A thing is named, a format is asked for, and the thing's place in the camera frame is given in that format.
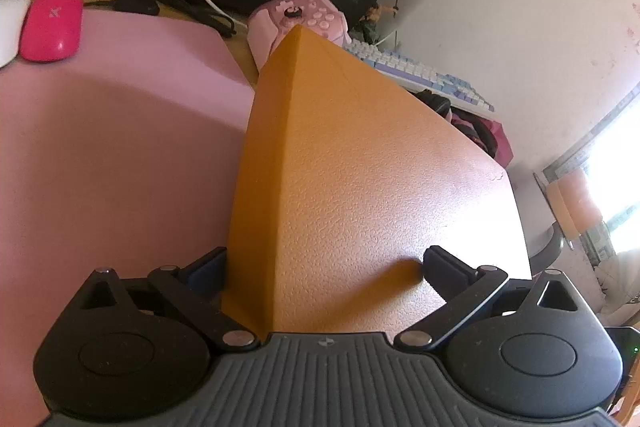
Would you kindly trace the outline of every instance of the white wall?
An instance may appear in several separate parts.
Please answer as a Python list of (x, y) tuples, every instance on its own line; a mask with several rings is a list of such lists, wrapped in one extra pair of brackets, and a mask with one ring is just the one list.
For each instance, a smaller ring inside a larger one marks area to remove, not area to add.
[(640, 81), (640, 0), (399, 7), (402, 53), (468, 80), (495, 105), (515, 154), (509, 173), (525, 233), (537, 243), (553, 217), (531, 171), (562, 155)]

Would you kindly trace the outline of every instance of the pink game controller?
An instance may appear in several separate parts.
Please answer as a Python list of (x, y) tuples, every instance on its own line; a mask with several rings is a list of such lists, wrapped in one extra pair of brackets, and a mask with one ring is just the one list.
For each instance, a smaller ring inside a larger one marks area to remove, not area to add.
[(297, 24), (342, 47), (351, 38), (347, 19), (329, 0), (273, 0), (263, 4), (249, 17), (247, 40), (255, 65), (261, 70), (269, 55)]

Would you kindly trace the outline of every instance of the pink mouse pad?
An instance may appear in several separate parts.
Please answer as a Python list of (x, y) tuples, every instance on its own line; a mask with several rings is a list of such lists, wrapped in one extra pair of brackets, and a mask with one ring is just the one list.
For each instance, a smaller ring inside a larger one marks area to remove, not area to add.
[(98, 266), (226, 244), (253, 89), (191, 22), (86, 10), (82, 46), (0, 70), (0, 424), (47, 415), (33, 356)]

